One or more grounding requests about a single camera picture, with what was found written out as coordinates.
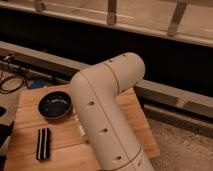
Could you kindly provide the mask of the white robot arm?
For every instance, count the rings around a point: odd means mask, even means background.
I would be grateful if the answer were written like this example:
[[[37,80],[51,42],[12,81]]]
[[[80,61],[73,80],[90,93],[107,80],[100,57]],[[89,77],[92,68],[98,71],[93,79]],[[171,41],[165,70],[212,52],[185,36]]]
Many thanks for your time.
[[[72,104],[103,171],[155,171],[116,97],[145,75],[135,53],[124,53],[77,72]]]

